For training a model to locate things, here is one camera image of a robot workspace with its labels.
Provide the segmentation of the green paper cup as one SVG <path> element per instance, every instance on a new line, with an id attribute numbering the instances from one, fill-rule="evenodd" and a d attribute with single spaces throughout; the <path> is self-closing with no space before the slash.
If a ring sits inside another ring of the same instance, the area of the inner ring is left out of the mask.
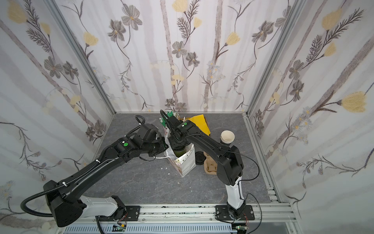
<path id="1" fill-rule="evenodd" d="M 179 158 L 179 157 L 183 156 L 187 152 L 187 150 L 186 150 L 185 147 L 183 147 L 183 148 L 174 149 L 173 152 L 174 152 L 175 156 L 177 158 Z"/>

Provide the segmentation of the white patterned paper bag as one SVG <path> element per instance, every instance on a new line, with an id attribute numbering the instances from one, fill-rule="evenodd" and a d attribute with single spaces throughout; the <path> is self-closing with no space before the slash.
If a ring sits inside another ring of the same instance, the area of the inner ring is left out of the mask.
<path id="1" fill-rule="evenodd" d="M 164 137 L 165 143 L 168 146 L 168 149 L 164 152 L 164 156 L 172 164 L 172 166 L 177 170 L 181 177 L 185 177 L 191 170 L 196 167 L 195 163 L 195 146 L 193 143 L 187 145 L 183 155 L 177 157 L 174 151 L 171 148 L 171 144 L 168 140 L 170 136 L 169 129 L 164 128 Z"/>

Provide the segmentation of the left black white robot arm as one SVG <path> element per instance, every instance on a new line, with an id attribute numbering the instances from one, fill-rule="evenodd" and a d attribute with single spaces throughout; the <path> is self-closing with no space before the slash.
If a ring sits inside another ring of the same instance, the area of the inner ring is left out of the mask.
<path id="1" fill-rule="evenodd" d="M 34 216 L 52 217 L 58 227 L 66 227 L 80 218 L 91 216 L 108 217 L 119 220 L 128 211 L 118 196 L 93 199 L 83 194 L 109 172 L 129 162 L 141 154 L 150 157 L 166 151 L 168 145 L 163 136 L 149 142 L 123 137 L 104 148 L 99 158 L 84 167 L 81 171 L 61 180 L 49 181 L 44 190 L 21 202 L 20 208 Z M 27 207 L 27 203 L 39 197 L 45 197 L 50 213 L 42 213 Z"/>

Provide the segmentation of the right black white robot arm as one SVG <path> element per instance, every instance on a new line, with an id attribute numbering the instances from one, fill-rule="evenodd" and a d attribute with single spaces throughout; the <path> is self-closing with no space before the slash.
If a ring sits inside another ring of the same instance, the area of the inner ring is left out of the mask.
<path id="1" fill-rule="evenodd" d="M 216 175 L 226 186 L 227 207 L 231 219 L 239 219 L 244 214 L 246 199 L 243 195 L 243 155 L 235 146 L 228 147 L 204 133 L 168 137 L 172 149 L 194 144 L 206 152 L 216 163 Z"/>

